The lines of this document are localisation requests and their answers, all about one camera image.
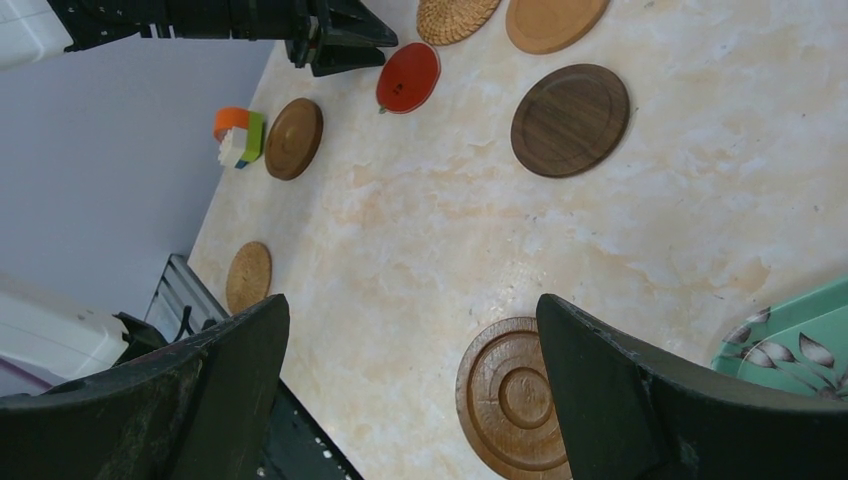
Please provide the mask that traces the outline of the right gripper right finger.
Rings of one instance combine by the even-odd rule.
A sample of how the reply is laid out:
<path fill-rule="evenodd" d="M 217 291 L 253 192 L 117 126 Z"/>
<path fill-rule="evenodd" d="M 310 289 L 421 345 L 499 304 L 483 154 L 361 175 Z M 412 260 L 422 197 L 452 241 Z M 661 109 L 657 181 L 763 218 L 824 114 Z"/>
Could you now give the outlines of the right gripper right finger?
<path fill-rule="evenodd" d="M 730 377 L 553 294 L 536 307 L 578 479 L 843 479 L 847 407 Z"/>

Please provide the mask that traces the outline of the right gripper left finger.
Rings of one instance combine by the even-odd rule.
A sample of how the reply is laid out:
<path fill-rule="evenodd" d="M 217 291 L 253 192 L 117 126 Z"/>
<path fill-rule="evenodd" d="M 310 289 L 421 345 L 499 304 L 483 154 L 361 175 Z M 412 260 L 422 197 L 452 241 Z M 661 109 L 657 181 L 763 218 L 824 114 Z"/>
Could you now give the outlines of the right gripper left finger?
<path fill-rule="evenodd" d="M 281 294 L 40 395 L 1 400 L 5 479 L 252 479 L 289 337 Z"/>

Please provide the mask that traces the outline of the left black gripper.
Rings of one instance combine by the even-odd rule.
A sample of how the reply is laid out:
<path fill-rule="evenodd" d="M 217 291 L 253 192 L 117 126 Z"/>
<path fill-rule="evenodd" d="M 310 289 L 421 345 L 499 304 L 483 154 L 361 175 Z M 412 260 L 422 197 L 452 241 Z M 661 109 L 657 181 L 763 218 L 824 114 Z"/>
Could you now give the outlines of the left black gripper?
<path fill-rule="evenodd" d="M 312 20 L 305 1 L 278 0 L 49 0 L 70 35 L 67 52 L 125 38 L 282 40 L 296 68 L 314 77 L 380 67 L 377 49 L 399 44 L 396 33 L 357 0 L 312 1 L 320 37 L 311 45 Z"/>

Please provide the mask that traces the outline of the red round coaster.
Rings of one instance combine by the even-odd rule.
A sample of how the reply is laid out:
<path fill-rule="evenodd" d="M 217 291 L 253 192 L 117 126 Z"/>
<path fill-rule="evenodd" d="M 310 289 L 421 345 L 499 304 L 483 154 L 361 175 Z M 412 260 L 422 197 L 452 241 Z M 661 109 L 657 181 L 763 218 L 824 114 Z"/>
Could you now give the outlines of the red round coaster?
<path fill-rule="evenodd" d="M 380 113 L 407 114 L 423 105 L 441 75 L 437 51 L 422 42 L 397 50 L 384 65 L 376 87 Z"/>

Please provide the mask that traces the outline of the woven rattan coaster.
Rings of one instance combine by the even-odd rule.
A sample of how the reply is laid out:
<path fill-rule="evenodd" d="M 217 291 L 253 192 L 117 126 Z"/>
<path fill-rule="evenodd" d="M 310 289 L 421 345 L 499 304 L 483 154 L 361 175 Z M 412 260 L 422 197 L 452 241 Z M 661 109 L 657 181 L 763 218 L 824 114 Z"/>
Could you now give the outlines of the woven rattan coaster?
<path fill-rule="evenodd" d="M 500 0 L 421 0 L 416 30 L 433 46 L 458 43 L 477 32 L 494 14 Z"/>

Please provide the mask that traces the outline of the medium brown round coaster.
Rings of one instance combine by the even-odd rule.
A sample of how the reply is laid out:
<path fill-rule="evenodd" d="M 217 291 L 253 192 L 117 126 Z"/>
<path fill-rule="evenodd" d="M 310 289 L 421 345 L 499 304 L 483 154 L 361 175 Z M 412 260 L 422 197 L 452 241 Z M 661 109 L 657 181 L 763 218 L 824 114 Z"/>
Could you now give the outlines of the medium brown round coaster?
<path fill-rule="evenodd" d="M 277 115 L 264 149 L 267 172 L 282 181 L 294 180 L 311 164 L 323 134 L 323 113 L 313 100 L 297 98 Z"/>

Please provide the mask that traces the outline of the large brown wooden saucer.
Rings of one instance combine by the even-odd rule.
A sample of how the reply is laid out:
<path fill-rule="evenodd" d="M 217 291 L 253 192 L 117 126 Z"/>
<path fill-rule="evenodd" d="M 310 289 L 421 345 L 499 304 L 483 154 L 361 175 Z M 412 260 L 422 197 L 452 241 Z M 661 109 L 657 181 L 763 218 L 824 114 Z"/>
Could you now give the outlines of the large brown wooden saucer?
<path fill-rule="evenodd" d="M 474 338 L 459 365 L 455 398 L 469 445 L 495 473 L 573 477 L 535 318 L 504 319 Z"/>

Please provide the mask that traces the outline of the light wood coaster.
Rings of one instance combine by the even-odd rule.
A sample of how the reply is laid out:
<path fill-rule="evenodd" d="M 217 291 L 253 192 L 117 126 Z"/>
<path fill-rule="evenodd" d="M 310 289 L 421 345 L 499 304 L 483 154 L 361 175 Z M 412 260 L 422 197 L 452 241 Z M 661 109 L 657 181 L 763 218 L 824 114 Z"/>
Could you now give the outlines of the light wood coaster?
<path fill-rule="evenodd" d="M 507 8 L 506 32 L 525 53 L 554 53 L 585 36 L 609 4 L 608 0 L 513 0 Z"/>

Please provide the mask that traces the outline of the dark walnut coaster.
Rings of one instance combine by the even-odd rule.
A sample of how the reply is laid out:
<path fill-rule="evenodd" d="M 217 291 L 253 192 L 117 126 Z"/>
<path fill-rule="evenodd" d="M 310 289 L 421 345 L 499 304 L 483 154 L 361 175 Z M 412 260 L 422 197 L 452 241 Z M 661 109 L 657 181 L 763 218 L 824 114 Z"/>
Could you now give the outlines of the dark walnut coaster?
<path fill-rule="evenodd" d="M 528 171 L 565 178 L 594 168 L 624 138 L 631 102 L 624 81 L 597 64 L 574 64 L 539 80 L 519 102 L 512 151 Z"/>

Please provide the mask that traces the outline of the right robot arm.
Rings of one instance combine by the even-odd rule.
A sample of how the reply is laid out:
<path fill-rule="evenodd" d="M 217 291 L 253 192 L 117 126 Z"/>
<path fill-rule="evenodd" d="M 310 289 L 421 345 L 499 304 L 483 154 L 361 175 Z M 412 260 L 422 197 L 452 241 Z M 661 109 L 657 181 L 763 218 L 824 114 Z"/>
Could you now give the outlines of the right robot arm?
<path fill-rule="evenodd" d="M 711 367 L 543 295 L 482 331 L 455 399 L 475 453 L 509 479 L 843 479 L 847 321 L 831 287 L 734 329 Z M 173 339 L 119 313 L 1 282 L 5 479 L 354 479 L 279 379 L 281 295 Z"/>

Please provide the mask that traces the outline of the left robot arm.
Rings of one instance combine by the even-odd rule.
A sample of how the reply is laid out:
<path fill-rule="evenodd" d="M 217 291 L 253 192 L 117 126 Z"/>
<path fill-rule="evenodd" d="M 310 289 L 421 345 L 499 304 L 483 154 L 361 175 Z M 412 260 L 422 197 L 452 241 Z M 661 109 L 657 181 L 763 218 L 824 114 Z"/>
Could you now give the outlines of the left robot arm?
<path fill-rule="evenodd" d="M 138 36 L 278 40 L 316 77 L 384 65 L 396 33 L 360 1 L 47 0 L 1 4 L 1 66 Z"/>

